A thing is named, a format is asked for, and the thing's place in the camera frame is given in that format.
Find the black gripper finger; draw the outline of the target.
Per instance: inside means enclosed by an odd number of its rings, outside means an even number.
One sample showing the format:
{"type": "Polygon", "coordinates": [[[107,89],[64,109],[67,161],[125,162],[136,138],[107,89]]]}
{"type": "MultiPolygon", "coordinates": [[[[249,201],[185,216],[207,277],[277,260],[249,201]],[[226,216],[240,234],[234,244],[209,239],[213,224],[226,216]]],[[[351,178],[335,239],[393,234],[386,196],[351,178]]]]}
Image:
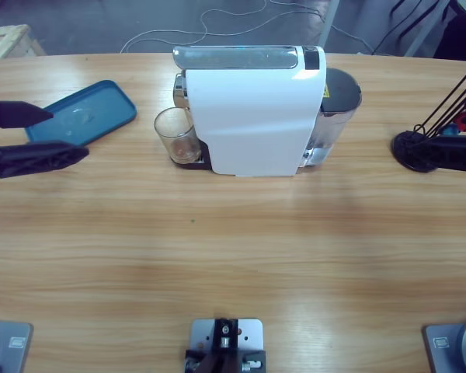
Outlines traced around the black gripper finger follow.
{"type": "Polygon", "coordinates": [[[64,141],[0,146],[0,179],[64,169],[88,155],[86,147],[64,141]]]}
{"type": "Polygon", "coordinates": [[[49,111],[23,101],[0,101],[0,128],[27,128],[53,118],[49,111]]]}
{"type": "Polygon", "coordinates": [[[466,172],[466,136],[436,136],[419,144],[420,157],[441,169],[466,172]]]}

